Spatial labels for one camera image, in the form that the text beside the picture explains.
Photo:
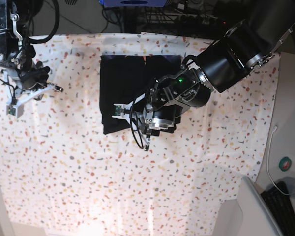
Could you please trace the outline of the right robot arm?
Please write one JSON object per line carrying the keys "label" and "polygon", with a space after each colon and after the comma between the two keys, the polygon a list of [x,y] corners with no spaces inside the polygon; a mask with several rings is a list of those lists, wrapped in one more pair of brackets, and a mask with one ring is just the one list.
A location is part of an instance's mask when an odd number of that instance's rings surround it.
{"label": "right robot arm", "polygon": [[50,67],[41,61],[34,62],[35,44],[47,43],[59,27],[58,1],[53,2],[54,26],[45,38],[30,37],[30,24],[43,6],[41,0],[0,0],[0,67],[2,83],[8,90],[9,110],[20,107],[29,100],[41,100],[48,90],[63,92],[63,88],[48,81]]}

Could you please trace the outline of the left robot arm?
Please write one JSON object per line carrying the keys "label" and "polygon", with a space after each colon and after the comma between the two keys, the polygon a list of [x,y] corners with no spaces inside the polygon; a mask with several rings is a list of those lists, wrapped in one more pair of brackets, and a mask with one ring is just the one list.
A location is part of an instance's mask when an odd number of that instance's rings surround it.
{"label": "left robot arm", "polygon": [[295,0],[255,1],[246,19],[233,25],[203,52],[187,55],[176,74],[156,78],[128,104],[115,104],[113,118],[125,120],[136,144],[173,128],[190,108],[202,107],[213,91],[222,93],[268,63],[295,24]]}

